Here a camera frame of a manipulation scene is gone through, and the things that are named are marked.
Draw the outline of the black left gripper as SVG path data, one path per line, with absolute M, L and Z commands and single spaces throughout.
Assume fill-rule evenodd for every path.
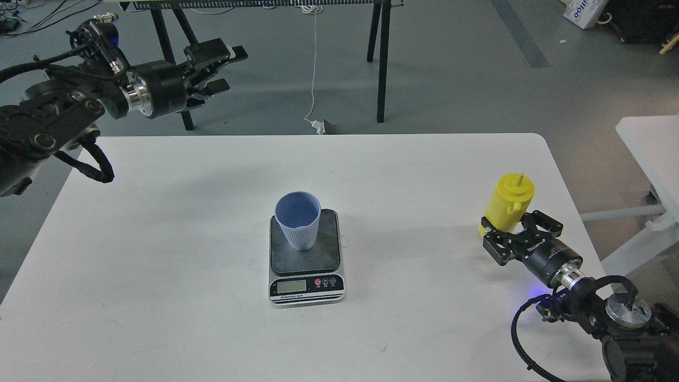
M 191 111 L 205 106 L 213 96 L 230 90 L 225 79 L 207 82 L 201 89 L 184 80 L 208 80 L 226 65 L 248 59 L 243 46 L 228 46 L 216 38 L 184 49 L 184 67 L 165 60 L 133 66 L 128 72 L 128 95 L 131 109 L 148 119 L 174 112 Z

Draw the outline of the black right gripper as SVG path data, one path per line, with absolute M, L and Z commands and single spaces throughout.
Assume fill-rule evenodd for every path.
M 546 287 L 558 287 L 564 266 L 579 268 L 584 262 L 558 239 L 563 231 L 558 220 L 534 210 L 524 213 L 520 223 L 523 230 L 514 239 L 514 234 L 498 230 L 485 216 L 481 219 L 483 248 L 500 266 L 515 257 Z

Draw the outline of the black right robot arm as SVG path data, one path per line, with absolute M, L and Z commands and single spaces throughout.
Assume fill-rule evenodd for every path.
M 601 341 L 613 381 L 677 381 L 677 313 L 664 303 L 650 306 L 625 276 L 595 279 L 580 270 L 584 259 L 560 241 L 563 225 L 541 211 L 524 213 L 514 234 L 482 217 L 483 247 L 500 266 L 516 259 L 551 293 L 527 300 L 514 315 L 511 340 L 519 357 L 543 379 L 559 378 L 542 368 L 520 343 L 517 326 L 535 306 L 545 322 L 575 322 Z

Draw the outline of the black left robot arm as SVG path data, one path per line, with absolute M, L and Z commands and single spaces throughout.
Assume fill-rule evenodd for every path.
M 95 142 L 98 118 L 139 111 L 148 119 L 180 113 L 188 119 L 229 85 L 218 79 L 226 65 L 247 59 L 242 46 L 217 38 L 198 42 L 189 27 L 186 61 L 131 65 L 118 46 L 116 14 L 96 15 L 68 32 L 70 51 L 2 70 L 2 81 L 43 70 L 47 80 L 29 87 L 17 105 L 1 108 L 2 196 L 20 195 L 41 165 L 56 157 L 100 183 L 114 170 Z

